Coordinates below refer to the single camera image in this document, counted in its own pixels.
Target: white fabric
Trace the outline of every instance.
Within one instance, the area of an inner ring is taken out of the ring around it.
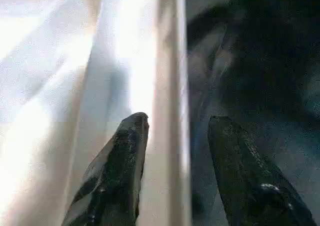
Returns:
[[[61,225],[119,122],[152,124],[155,2],[0,0],[0,225]]]

